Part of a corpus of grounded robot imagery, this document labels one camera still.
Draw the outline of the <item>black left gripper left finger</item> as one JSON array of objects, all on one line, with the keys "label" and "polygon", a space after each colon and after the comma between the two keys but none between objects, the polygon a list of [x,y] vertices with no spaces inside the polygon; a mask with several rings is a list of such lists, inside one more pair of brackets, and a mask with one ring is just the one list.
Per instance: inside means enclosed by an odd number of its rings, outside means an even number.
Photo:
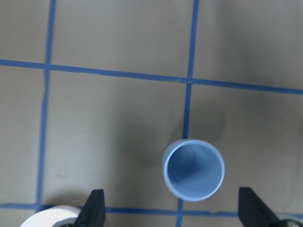
[{"label": "black left gripper left finger", "polygon": [[93,190],[75,221],[76,227],[103,227],[106,219],[104,190]]}]

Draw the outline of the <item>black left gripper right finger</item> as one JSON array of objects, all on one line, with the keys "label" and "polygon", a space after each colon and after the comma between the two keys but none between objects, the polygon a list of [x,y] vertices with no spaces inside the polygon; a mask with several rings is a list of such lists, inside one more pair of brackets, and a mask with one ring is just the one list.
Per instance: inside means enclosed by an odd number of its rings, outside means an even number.
[{"label": "black left gripper right finger", "polygon": [[238,216],[244,227],[269,227],[279,222],[276,214],[250,187],[239,188]]}]

